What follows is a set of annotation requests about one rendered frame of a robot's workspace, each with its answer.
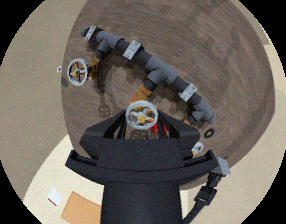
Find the red square tag with gold chain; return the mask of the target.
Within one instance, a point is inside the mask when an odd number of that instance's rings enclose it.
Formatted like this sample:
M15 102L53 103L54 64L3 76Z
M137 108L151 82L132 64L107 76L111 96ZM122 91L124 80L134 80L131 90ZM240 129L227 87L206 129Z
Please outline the red square tag with gold chain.
M143 107L143 106L141 106L141 107ZM141 107L139 107L139 108L141 108ZM139 109L139 108L137 108L137 109ZM144 107L143 107L143 108L144 108ZM136 112L137 112L137 109L136 109ZM149 110L147 110L147 112L146 112L145 114L148 114L149 111L153 111L153 110L149 109ZM166 133L166 132L167 132L167 129L165 129L165 126L164 126L164 130L165 130L165 133ZM158 131L157 131L157 123L152 126L152 132L158 133Z

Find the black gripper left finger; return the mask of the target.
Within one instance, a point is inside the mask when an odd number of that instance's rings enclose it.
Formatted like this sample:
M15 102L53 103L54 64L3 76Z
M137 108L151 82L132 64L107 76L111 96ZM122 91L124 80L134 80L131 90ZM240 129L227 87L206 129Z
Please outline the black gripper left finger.
M114 138L114 133L120 126L116 139L125 139L126 133L126 109L117 115L110 117L100 123L87 128L83 135L101 136L103 138Z

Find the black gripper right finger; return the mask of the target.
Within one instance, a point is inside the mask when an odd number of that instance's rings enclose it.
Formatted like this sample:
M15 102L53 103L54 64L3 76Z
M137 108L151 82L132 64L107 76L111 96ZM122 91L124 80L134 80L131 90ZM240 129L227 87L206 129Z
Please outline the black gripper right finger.
M177 138L179 140L182 151L192 151L193 147L196 145L196 143L201 137L198 129L165 114L159 109L157 109L157 111L158 138L168 138L164 130L165 126L165 128L169 132L169 138Z

